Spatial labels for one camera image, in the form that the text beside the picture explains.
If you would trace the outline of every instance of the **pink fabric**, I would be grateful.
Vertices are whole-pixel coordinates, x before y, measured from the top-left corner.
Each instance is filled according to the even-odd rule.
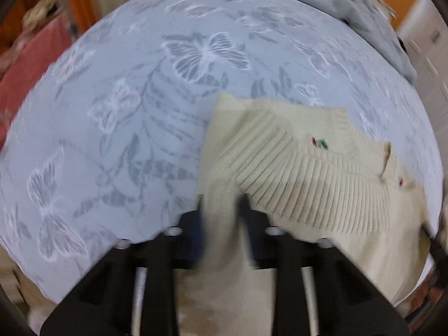
[[[65,24],[66,19],[59,15],[38,32],[0,81],[0,148],[30,89],[72,44]]]

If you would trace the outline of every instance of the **bed sheet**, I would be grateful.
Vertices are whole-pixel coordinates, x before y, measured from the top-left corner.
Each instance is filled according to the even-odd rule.
[[[344,107],[426,186],[443,170],[415,89],[346,24],[296,0],[131,0],[50,68],[0,152],[0,240],[59,302],[117,238],[191,210],[217,94]]]

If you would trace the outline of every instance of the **cream sweater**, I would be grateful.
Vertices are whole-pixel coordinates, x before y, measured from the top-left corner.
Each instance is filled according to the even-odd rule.
[[[328,150],[313,146],[313,137]],[[241,193],[298,239],[330,237],[392,303],[412,290],[426,261],[423,187],[389,143],[360,133],[343,109],[221,94],[198,191],[207,244],[199,269],[180,282],[187,335],[269,335],[272,271],[251,268],[235,213]]]

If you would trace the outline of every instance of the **knit sweater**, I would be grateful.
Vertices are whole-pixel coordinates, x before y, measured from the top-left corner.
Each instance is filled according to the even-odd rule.
[[[328,150],[314,146],[313,137],[325,139]],[[235,213],[242,193],[297,239],[330,237],[391,302],[412,290],[426,261],[419,230],[426,218],[423,187],[389,143],[359,132],[343,109],[221,94],[198,191],[207,244],[201,266],[180,285],[190,301],[180,302],[181,314],[197,316],[194,331],[181,323],[187,334],[206,334],[193,311],[204,304],[211,312],[207,324],[219,335],[269,334],[272,271],[251,268]]]

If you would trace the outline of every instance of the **gray blanket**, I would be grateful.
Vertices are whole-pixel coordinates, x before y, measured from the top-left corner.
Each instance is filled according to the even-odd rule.
[[[411,84],[417,73],[389,22],[373,0],[298,0],[315,7],[336,19],[346,22],[351,29],[373,46]]]

